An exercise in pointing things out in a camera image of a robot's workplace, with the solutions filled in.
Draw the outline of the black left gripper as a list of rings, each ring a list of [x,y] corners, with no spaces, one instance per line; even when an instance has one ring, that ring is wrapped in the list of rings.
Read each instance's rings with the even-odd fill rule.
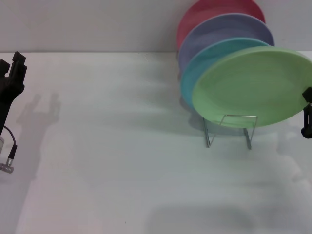
[[[14,99],[24,91],[24,79],[27,71],[26,57],[20,52],[14,53],[13,63],[9,77],[5,75],[10,69],[10,64],[0,60],[0,133],[2,133],[10,107]]]

